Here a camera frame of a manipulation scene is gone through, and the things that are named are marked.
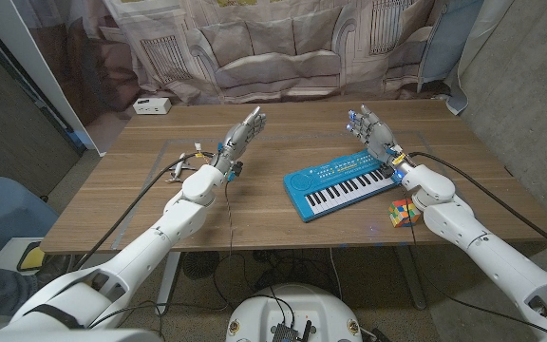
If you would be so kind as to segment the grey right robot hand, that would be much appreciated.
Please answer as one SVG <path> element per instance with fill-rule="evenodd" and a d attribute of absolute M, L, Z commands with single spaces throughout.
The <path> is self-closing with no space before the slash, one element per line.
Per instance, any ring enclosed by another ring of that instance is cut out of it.
<path fill-rule="evenodd" d="M 400 179 L 414 167 L 391 129 L 364 104 L 360 106 L 359 112 L 349 111 L 347 130 L 365 145 L 373 158 L 387 168 L 392 168 Z"/>

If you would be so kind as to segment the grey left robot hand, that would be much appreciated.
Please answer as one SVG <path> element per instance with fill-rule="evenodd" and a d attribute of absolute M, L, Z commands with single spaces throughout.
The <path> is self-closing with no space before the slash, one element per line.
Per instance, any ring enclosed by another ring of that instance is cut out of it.
<path fill-rule="evenodd" d="M 222 147 L 212 158 L 210 164 L 226 176 L 246 150 L 250 141 L 257 136 L 266 125 L 266 114 L 257 106 L 246 119 L 234 125 L 225 136 Z"/>

